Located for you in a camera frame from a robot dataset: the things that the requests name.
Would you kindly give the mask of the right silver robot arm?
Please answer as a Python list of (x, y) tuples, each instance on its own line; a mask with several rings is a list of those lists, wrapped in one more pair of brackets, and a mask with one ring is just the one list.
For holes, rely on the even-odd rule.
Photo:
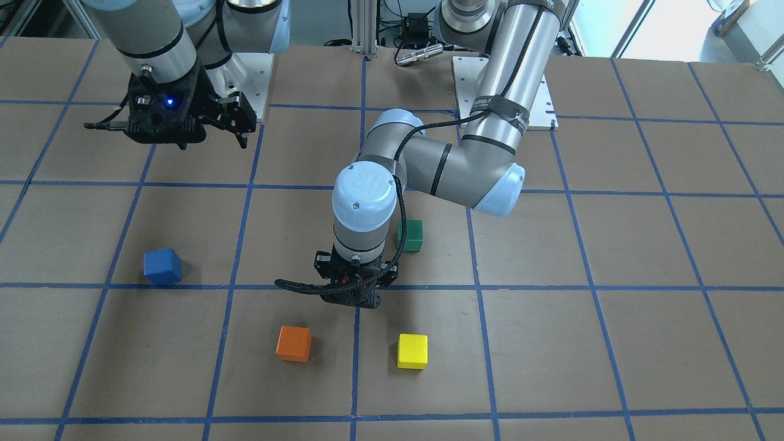
[(289, 1), (84, 1), (130, 68), (121, 103), (86, 129), (124, 133), (137, 143), (184, 150), (206, 126), (235, 135), (241, 148), (263, 106), (260, 73), (241, 55), (285, 52)]

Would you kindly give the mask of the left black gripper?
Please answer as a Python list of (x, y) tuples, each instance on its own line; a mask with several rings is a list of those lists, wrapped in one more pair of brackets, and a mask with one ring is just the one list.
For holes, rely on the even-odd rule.
[(376, 257), (371, 262), (361, 263), (358, 258), (345, 260), (336, 249), (330, 253), (317, 251), (314, 268), (326, 285), (317, 285), (317, 295), (324, 301), (351, 307), (376, 308), (381, 297), (377, 287), (389, 287), (398, 278), (398, 260), (384, 262)]

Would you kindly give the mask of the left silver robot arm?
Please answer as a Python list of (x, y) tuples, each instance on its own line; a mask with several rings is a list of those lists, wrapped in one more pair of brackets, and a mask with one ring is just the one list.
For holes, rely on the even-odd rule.
[(333, 248), (319, 251), (314, 268), (325, 285), (278, 279), (276, 285), (330, 303), (375, 308), (379, 287), (397, 279), (408, 237), (404, 190), (488, 213), (510, 214), (526, 171), (515, 162), (551, 48), (567, 22), (568, 1), (443, 1), (439, 26), (449, 42), (484, 50), (458, 143), (426, 136), (403, 109), (385, 111), (331, 193)]

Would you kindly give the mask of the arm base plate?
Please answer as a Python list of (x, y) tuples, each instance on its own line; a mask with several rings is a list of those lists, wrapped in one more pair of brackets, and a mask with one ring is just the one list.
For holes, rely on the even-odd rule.
[[(478, 95), (479, 80), (484, 75), (488, 58), (453, 57), (454, 89), (459, 104), (459, 117), (467, 118), (473, 100)], [(529, 118), (529, 130), (558, 129), (556, 111), (552, 105), (551, 92), (546, 78), (540, 80), (537, 94), (533, 100)]]
[(243, 92), (262, 123), (267, 109), (275, 55), (267, 53), (233, 53), (220, 67), (208, 69), (207, 74), (221, 97)]

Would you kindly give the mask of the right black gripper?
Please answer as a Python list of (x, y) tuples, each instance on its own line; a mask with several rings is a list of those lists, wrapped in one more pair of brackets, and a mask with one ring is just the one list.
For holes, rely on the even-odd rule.
[(126, 136), (137, 143), (201, 143), (206, 131), (199, 116), (218, 129), (228, 131), (242, 149), (255, 133), (257, 114), (241, 91), (215, 97), (205, 68), (196, 64), (185, 76), (171, 83), (157, 83), (151, 73), (132, 73), (127, 92), (129, 119)]

